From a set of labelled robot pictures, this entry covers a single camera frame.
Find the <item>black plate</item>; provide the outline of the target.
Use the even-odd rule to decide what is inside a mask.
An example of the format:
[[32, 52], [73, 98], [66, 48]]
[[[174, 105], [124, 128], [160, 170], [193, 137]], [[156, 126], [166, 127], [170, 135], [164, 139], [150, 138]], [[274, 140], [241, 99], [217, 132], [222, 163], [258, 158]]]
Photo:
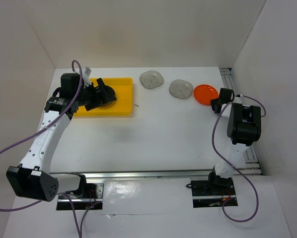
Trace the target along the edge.
[[99, 97], [102, 102], [102, 107], [108, 106], [109, 104], [117, 100], [115, 91], [110, 86], [104, 86], [103, 89], [100, 89]]

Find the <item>orange plate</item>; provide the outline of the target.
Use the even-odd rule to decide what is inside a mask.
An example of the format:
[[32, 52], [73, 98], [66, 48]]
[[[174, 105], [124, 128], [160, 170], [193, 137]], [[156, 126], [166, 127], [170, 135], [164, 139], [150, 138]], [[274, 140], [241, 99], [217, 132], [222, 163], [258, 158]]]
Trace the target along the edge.
[[210, 106], [211, 100], [217, 99], [219, 97], [219, 94], [213, 86], [201, 84], [195, 87], [193, 96], [199, 104]]

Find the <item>clear grey plate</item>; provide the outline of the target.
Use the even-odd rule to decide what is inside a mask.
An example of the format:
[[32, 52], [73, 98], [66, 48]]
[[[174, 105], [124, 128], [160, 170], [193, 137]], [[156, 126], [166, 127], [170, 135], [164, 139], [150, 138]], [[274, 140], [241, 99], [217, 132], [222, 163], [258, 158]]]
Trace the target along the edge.
[[155, 70], [150, 70], [142, 73], [139, 77], [141, 85], [147, 89], [154, 89], [164, 83], [162, 75]]
[[193, 94], [193, 85], [185, 80], [177, 79], [171, 82], [169, 93], [179, 99], [188, 99]]

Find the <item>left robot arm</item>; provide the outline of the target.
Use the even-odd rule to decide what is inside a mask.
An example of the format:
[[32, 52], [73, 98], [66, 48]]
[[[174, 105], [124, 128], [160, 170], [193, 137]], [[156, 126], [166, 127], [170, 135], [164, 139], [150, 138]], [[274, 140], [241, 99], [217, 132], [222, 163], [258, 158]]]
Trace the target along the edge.
[[64, 73], [61, 85], [47, 100], [42, 133], [35, 136], [25, 157], [7, 169], [6, 177], [16, 196], [52, 201], [56, 195], [71, 193], [77, 198], [87, 194], [86, 177], [79, 173], [50, 175], [51, 161], [61, 136], [79, 107], [87, 111], [107, 106], [117, 100], [115, 91], [102, 78], [95, 86], [88, 76]]

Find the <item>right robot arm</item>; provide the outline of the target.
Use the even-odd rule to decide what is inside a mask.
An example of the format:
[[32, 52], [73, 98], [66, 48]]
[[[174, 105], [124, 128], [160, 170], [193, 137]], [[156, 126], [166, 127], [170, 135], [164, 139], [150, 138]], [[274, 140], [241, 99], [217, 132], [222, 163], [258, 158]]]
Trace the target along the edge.
[[261, 108], [242, 103], [241, 95], [221, 88], [218, 98], [211, 100], [211, 107], [219, 118], [227, 117], [228, 150], [208, 175], [207, 191], [218, 195], [232, 185], [232, 177], [244, 152], [261, 136]]

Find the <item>yellow plastic bin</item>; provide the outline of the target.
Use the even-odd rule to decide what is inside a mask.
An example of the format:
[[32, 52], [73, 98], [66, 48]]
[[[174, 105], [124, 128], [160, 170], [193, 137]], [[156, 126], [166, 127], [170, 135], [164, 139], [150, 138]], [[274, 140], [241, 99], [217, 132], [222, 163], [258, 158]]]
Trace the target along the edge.
[[107, 106], [87, 111], [79, 107], [75, 118], [82, 117], [126, 117], [130, 116], [133, 108], [133, 80], [132, 78], [103, 78], [105, 85], [115, 91], [116, 101]]

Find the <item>aluminium rail right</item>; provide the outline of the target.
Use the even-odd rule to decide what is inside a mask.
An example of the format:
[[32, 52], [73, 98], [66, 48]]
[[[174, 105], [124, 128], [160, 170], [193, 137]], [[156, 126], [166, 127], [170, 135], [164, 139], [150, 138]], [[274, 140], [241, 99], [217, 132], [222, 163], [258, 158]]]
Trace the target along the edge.
[[[243, 105], [228, 103], [220, 115], [228, 118], [227, 136], [231, 146], [224, 156], [224, 164], [217, 164], [215, 171], [222, 178], [232, 177], [244, 152], [261, 137], [262, 118], [267, 111], [262, 103], [246, 95], [242, 95]], [[229, 116], [223, 116], [227, 106], [231, 104]]]

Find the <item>aluminium rail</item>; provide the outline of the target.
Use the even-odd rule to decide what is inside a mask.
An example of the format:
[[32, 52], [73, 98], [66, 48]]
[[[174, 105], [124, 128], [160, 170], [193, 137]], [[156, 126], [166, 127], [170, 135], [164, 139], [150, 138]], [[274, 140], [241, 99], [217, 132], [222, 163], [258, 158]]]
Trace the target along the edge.
[[159, 179], [190, 178], [208, 176], [211, 170], [170, 170], [170, 171], [130, 171], [130, 172], [78, 172], [87, 179]]
[[[242, 95], [243, 105], [228, 103], [220, 115], [228, 118], [227, 136], [231, 146], [224, 156], [224, 164], [217, 164], [215, 171], [222, 178], [232, 177], [244, 152], [261, 137], [262, 118], [267, 111], [262, 103], [246, 95]], [[223, 116], [227, 106], [231, 104], [229, 116]]]

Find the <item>aluminium rail front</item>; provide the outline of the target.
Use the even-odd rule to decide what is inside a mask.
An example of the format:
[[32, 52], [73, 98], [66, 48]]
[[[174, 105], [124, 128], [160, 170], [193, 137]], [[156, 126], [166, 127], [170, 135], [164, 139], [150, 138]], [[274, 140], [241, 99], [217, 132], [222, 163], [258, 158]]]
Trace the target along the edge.
[[211, 170], [170, 170], [170, 171], [130, 171], [130, 172], [78, 172], [87, 179], [159, 179], [190, 178], [208, 176]]

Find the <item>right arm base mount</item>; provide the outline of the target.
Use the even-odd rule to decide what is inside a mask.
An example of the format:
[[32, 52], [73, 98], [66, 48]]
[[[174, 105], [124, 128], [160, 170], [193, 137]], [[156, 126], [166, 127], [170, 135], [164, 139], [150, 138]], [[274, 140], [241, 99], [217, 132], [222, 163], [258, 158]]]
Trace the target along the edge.
[[212, 191], [206, 180], [192, 180], [186, 185], [191, 189], [194, 208], [238, 206], [234, 184], [228, 188]]

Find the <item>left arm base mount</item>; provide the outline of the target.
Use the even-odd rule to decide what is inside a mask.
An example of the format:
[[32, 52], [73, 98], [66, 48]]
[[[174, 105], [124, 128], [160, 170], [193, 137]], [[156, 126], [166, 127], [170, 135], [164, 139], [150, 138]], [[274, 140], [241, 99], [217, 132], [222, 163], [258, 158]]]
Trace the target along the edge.
[[[75, 210], [102, 210], [104, 193], [103, 188], [103, 182], [87, 183], [82, 194], [78, 195], [77, 192], [73, 191], [66, 192], [66, 194], [71, 199]], [[72, 210], [70, 200], [65, 195], [58, 196], [56, 210]]]

